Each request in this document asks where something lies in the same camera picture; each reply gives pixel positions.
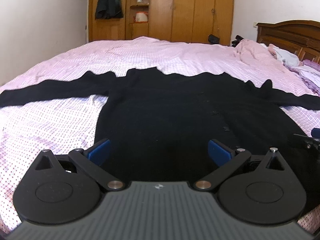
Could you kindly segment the black long-sleeve sweater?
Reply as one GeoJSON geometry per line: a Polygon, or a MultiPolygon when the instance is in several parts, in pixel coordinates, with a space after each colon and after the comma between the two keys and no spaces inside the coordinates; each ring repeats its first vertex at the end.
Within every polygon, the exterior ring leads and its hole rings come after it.
{"type": "Polygon", "coordinates": [[[53,99],[107,97],[95,141],[109,139],[103,168],[122,180],[188,180],[209,173],[207,146],[216,139],[230,148],[264,154],[277,147],[300,180],[319,177],[319,155],[293,140],[302,129],[282,107],[319,110],[319,98],[256,87],[226,73],[165,75],[156,68],[86,72],[73,81],[46,80],[1,93],[1,106],[53,99]]]}

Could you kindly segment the black bag by wardrobe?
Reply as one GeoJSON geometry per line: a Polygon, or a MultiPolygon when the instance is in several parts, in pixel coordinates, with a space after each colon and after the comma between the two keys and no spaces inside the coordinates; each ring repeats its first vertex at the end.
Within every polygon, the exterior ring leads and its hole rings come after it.
{"type": "Polygon", "coordinates": [[[208,42],[209,42],[209,44],[219,44],[220,43],[220,38],[214,36],[213,34],[210,34],[208,36],[208,42]]]}

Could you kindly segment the white orange container on shelf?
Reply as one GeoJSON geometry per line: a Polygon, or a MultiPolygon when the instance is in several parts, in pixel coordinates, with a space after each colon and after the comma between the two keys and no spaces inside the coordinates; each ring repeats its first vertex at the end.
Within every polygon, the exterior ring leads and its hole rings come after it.
{"type": "Polygon", "coordinates": [[[135,23],[146,23],[148,22],[148,12],[138,11],[135,15],[135,23]]]}

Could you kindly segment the pink rumpled blanket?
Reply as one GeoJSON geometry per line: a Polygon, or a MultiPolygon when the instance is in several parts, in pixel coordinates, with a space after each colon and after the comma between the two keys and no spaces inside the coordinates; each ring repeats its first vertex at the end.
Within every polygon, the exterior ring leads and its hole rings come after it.
{"type": "Polygon", "coordinates": [[[233,55],[245,64],[273,64],[276,58],[270,53],[269,48],[261,43],[244,39],[234,48],[233,55]]]}

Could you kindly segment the black hanging jacket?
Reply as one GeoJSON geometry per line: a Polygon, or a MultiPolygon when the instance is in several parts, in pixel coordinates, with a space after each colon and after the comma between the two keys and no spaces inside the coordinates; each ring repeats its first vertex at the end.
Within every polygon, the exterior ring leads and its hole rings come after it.
{"type": "Polygon", "coordinates": [[[95,19],[110,20],[113,18],[123,18],[121,0],[98,0],[95,10],[95,19]]]}

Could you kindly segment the dark wooden headboard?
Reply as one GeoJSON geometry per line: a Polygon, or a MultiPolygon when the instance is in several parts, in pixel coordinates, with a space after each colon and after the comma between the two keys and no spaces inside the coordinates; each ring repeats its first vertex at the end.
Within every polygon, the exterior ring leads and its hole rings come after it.
{"type": "Polygon", "coordinates": [[[319,63],[320,23],[291,20],[280,23],[258,23],[257,42],[275,45],[297,55],[300,61],[319,63]]]}

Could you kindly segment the purple ruffled pillow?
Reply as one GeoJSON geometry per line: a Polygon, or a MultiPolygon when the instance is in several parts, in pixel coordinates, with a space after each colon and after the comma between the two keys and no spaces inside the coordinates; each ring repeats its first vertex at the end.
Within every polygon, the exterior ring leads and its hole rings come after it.
{"type": "Polygon", "coordinates": [[[319,64],[310,60],[303,60],[298,66],[288,66],[288,69],[296,73],[304,84],[319,96],[319,64]]]}

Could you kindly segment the black item beside bed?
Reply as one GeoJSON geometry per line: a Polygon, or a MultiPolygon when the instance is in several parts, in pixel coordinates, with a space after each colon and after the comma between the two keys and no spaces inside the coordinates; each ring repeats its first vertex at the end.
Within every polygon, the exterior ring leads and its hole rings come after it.
{"type": "Polygon", "coordinates": [[[240,35],[236,35],[235,39],[231,42],[232,47],[236,47],[244,38],[240,35]]]}

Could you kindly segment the wooden wardrobe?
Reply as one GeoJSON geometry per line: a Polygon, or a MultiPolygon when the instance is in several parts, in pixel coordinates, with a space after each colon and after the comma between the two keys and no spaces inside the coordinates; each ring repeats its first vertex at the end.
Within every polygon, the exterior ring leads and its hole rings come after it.
{"type": "Polygon", "coordinates": [[[208,36],[229,45],[234,0],[121,0],[123,18],[95,19],[98,0],[88,0],[88,40],[132,40],[148,36],[159,40],[208,43],[208,36]],[[148,22],[135,23],[138,11],[148,22]]]}

